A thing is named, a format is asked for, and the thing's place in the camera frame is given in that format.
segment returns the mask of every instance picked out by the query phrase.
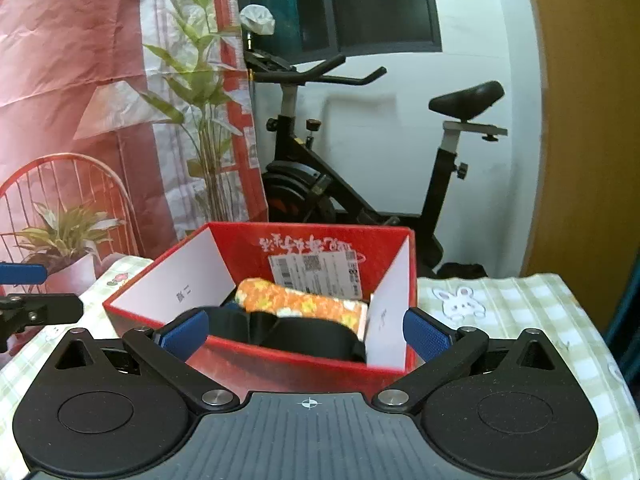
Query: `white paper divider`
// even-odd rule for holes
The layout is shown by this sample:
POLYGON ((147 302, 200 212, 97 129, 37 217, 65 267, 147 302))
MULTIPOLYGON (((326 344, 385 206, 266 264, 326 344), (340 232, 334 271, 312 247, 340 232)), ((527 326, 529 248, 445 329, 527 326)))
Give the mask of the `white paper divider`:
POLYGON ((190 308, 221 304, 235 286, 213 234, 205 229, 134 283, 112 305, 168 323, 190 308))
POLYGON ((409 238, 400 247, 369 303, 367 366, 404 370, 402 318, 409 309, 409 238))

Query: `orange floral cloth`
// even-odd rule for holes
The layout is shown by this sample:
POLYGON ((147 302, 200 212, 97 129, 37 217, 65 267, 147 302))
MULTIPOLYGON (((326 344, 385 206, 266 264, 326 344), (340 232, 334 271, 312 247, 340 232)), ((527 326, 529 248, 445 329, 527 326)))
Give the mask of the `orange floral cloth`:
POLYGON ((353 330, 362 341, 367 322, 367 304, 307 294, 261 278, 242 280, 236 302, 247 312, 262 310, 278 317, 316 317, 337 321, 353 330))

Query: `white wall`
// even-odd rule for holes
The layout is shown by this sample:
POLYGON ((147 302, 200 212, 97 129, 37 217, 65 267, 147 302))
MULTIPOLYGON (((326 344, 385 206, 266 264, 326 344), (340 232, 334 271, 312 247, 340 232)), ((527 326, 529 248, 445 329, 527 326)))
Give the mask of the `white wall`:
MULTIPOLYGON (((475 134, 463 134, 458 160, 469 164, 468 177, 452 179, 436 230, 444 261, 480 262, 496 275, 503 267, 505 232, 512 231, 507 225, 513 216, 511 152, 519 134, 512 129, 510 51, 502 7, 500 0, 436 0, 436 5, 442 53, 349 58, 335 74, 363 76, 380 65, 388 73, 362 88, 301 88, 297 128, 304 136, 304 119, 323 121, 316 151, 374 208, 419 213, 445 119, 428 109, 428 101, 484 81, 500 81, 506 97, 475 121, 508 128, 513 138, 484 142, 475 134)), ((264 123, 277 115, 280 97, 275 85, 257 86, 254 113, 263 167, 273 158, 274 141, 264 123)))
POLYGON ((498 276, 520 272, 534 213, 542 142, 542 74, 532 0, 501 0, 509 42, 513 137, 509 216, 498 276))

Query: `black strap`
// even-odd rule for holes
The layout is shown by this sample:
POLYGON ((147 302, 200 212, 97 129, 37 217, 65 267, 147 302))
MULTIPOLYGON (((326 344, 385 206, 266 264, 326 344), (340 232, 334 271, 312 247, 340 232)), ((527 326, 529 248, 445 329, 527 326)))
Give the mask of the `black strap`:
POLYGON ((209 334, 216 337, 311 357, 366 362, 364 343, 335 321, 216 306, 204 311, 209 316, 209 334))

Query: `wooden door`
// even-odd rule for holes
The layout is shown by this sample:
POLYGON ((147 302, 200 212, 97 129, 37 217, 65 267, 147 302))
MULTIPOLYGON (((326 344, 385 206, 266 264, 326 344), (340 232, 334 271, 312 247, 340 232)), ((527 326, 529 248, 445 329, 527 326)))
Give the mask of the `wooden door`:
POLYGON ((640 242, 640 0, 535 0, 546 83, 525 273, 556 272, 601 330, 640 242))

